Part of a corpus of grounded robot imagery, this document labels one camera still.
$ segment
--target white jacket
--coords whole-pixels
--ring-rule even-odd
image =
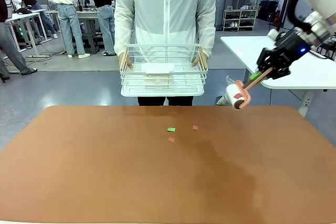
[[[134,22],[138,44],[199,43],[210,57],[215,40],[216,0],[115,0],[115,3],[114,49],[118,56],[130,43]]]

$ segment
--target black shoe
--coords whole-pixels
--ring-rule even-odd
[[[3,83],[5,83],[6,81],[8,81],[10,79],[10,77],[2,77],[0,76],[1,80]]]
[[[109,54],[108,52],[103,53],[103,56],[117,56],[116,53]]]
[[[37,69],[36,68],[32,68],[30,72],[28,72],[28,73],[21,73],[21,75],[22,76],[27,76],[27,75],[29,75],[31,73],[36,73],[36,72],[37,72]]]

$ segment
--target white wire basket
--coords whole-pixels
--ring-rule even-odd
[[[125,97],[186,97],[204,94],[208,69],[201,60],[192,67],[199,44],[128,45],[133,68],[120,67]]]

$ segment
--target gray pants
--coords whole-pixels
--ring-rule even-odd
[[[77,53],[79,55],[84,55],[85,50],[82,41],[82,32],[80,31],[75,6],[59,4],[57,5],[57,9],[58,9],[59,25],[63,35],[64,45],[67,54],[73,55],[75,53],[75,50],[72,45],[72,35],[73,35],[76,40]]]
[[[14,64],[14,66],[20,70],[20,73],[29,73],[32,69],[27,67],[26,61],[22,54],[17,51],[12,33],[9,31],[8,25],[0,23],[0,46],[5,51],[8,58]],[[0,57],[0,75],[2,77],[9,77],[8,69],[5,66],[5,62]]]
[[[104,5],[97,8],[100,30],[103,34],[105,51],[114,53],[114,15],[111,5]]]
[[[38,2],[36,2],[36,4],[32,6],[32,8],[34,10],[43,9],[42,6]],[[48,26],[51,33],[55,34],[54,26],[52,25],[50,19],[46,16],[46,14],[44,12],[40,12],[40,17],[41,17],[42,22],[45,23]],[[37,27],[38,27],[38,31],[40,32],[40,35],[43,36],[43,30],[42,30],[42,26],[41,26],[40,21],[37,22]]]

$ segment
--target floor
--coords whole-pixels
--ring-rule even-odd
[[[243,77],[242,64],[224,46],[220,37],[264,36],[268,30],[266,23],[258,22],[255,31],[238,33],[219,31],[216,33],[213,57],[209,61],[210,71],[205,94],[195,98],[194,105],[214,105],[215,98],[225,92],[227,75],[234,80]],[[54,40],[45,43],[44,47],[53,52],[62,50],[62,44],[57,44]],[[39,46],[39,50],[45,51],[42,46]],[[0,150],[48,106],[59,104],[137,105],[135,98],[125,98],[120,94],[120,75],[117,71],[112,71],[118,69],[115,57],[96,55],[83,60],[69,60],[65,56],[60,56],[59,60],[52,58],[52,60],[35,63],[32,66],[38,66],[40,71],[26,77],[13,74],[6,84],[0,83]],[[251,94],[253,97],[251,105],[271,104],[296,108],[300,105],[300,100],[286,90],[272,90],[271,92],[263,86],[257,86]],[[307,115],[307,119],[334,145],[336,145],[335,100],[335,90],[319,92]]]
[[[262,20],[257,20],[254,31],[218,31],[216,32],[215,45],[213,48],[212,59],[209,62],[210,69],[242,69],[240,63],[232,52],[221,41],[223,36],[265,36],[269,32],[268,23]],[[52,39],[42,45],[37,46],[38,52],[42,55],[61,52],[64,50],[61,34],[58,34],[58,39]],[[23,52],[24,56],[31,55],[33,50]],[[117,57],[104,57],[101,51],[89,58],[79,60],[77,57],[68,59],[67,55],[55,55],[50,60],[44,59],[27,59],[31,67],[37,68],[40,71],[118,71]],[[16,68],[7,65],[9,70],[15,71]]]

